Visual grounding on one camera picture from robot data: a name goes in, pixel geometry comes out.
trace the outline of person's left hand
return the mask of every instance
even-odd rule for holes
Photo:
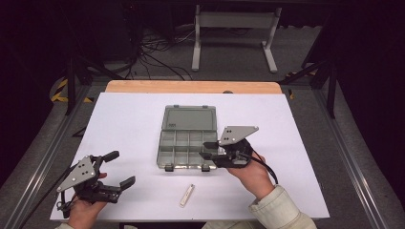
[[[99,178],[107,177],[101,173]],[[74,229],[90,229],[95,224],[98,213],[107,205],[107,202],[90,203],[75,197],[71,206],[71,215],[68,224]]]

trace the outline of white paper sheet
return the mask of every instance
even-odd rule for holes
[[[266,158],[298,208],[312,218],[329,212],[283,94],[119,94],[100,95],[75,163],[86,155],[103,156],[119,151],[120,157],[103,163],[102,181],[119,186],[130,176],[136,183],[123,192],[117,204],[108,204],[101,220],[240,220],[254,219],[247,206],[254,200],[226,169],[158,168],[157,153],[166,105],[215,106],[218,136],[225,126],[258,126],[247,140]],[[184,208],[181,198],[190,184],[196,187]],[[51,219],[63,219],[53,208]]]

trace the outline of white metal frame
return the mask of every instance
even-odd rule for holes
[[[269,29],[268,40],[263,41],[263,51],[266,55],[266,60],[271,73],[277,73],[277,67],[274,62],[273,54],[271,53],[271,43],[274,38],[274,33],[277,29],[277,24],[280,19],[281,8],[277,8],[275,12],[213,12],[200,11],[200,6],[196,7],[196,41],[194,44],[193,62],[191,70],[197,72],[200,68],[200,55],[202,41],[200,39],[201,27],[215,28],[255,28]]]

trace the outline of sleeve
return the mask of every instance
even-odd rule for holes
[[[67,224],[67,223],[62,223],[58,227],[56,227],[55,229],[74,229],[74,228],[69,226],[69,224]]]
[[[280,185],[249,206],[249,211],[267,229],[315,229],[313,220],[301,213],[287,191]]]

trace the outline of human hand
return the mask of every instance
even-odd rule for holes
[[[101,173],[99,178],[107,177],[106,173]],[[107,202],[91,203],[74,198],[71,206],[71,215],[68,224],[74,229],[90,229],[95,224],[98,213],[107,205]]]
[[[267,169],[256,161],[251,160],[242,169],[227,168],[227,171],[237,177],[247,191],[252,193],[258,200],[264,198],[274,190],[274,185],[268,176]]]

